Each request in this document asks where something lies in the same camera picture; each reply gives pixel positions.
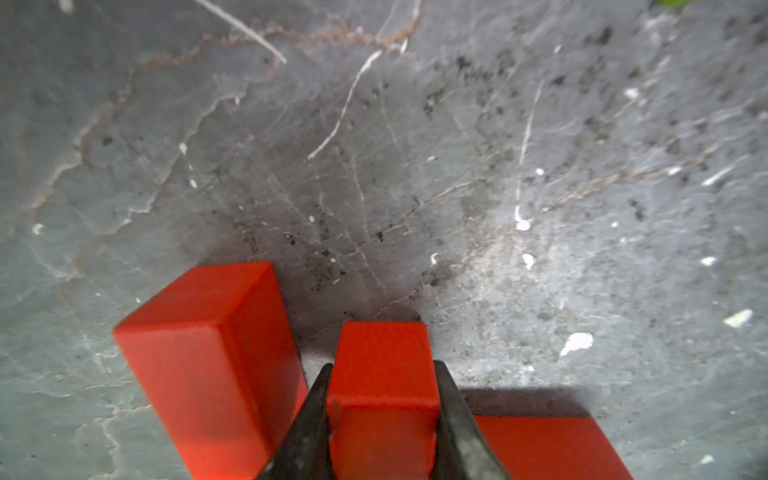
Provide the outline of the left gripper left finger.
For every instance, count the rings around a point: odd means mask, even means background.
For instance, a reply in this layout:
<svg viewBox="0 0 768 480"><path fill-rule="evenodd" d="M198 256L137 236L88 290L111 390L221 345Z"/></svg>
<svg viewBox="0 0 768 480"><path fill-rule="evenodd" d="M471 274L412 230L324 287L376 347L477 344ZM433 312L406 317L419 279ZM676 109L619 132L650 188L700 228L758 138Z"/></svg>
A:
<svg viewBox="0 0 768 480"><path fill-rule="evenodd" d="M285 438L257 480L336 478L326 411L332 368L332 363L322 367Z"/></svg>

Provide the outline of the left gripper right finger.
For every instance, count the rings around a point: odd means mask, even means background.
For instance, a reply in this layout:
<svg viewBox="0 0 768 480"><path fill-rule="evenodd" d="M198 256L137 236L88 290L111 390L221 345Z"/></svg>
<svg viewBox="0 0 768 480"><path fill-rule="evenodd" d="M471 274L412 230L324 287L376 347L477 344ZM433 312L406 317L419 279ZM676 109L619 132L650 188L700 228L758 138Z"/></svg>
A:
<svg viewBox="0 0 768 480"><path fill-rule="evenodd" d="M483 436L446 364L434 361L440 396L431 479L510 480Z"/></svg>

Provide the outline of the red block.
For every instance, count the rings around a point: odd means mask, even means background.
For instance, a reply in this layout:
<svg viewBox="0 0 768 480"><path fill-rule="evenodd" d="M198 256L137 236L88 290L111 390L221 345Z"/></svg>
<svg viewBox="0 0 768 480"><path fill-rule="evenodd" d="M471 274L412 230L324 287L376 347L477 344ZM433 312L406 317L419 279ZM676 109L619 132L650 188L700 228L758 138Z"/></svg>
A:
<svg viewBox="0 0 768 480"><path fill-rule="evenodd" d="M308 393L268 262L192 268L113 337L195 479L253 479Z"/></svg>
<svg viewBox="0 0 768 480"><path fill-rule="evenodd" d="M428 478L434 466L440 397L426 326L346 323L326 411L337 478Z"/></svg>
<svg viewBox="0 0 768 480"><path fill-rule="evenodd" d="M477 416L475 420L514 479L632 479L589 417Z"/></svg>

